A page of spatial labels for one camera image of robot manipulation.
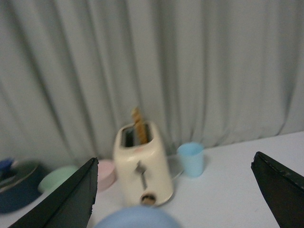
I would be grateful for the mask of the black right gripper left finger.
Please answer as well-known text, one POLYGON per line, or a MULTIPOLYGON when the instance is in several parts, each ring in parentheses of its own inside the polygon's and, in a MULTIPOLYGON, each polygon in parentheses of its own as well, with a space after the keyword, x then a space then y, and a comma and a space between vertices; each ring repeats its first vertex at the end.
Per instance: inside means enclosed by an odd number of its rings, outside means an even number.
POLYGON ((85 228, 97 194, 98 159, 91 158, 11 228, 85 228))

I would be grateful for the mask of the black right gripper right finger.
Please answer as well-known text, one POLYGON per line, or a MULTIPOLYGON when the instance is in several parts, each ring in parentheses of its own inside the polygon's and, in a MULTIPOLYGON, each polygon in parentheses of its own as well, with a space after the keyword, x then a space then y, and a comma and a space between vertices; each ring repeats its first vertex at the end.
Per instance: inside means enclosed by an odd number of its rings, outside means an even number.
POLYGON ((262 152, 256 152, 251 170, 279 227, 302 228, 304 177, 262 152))

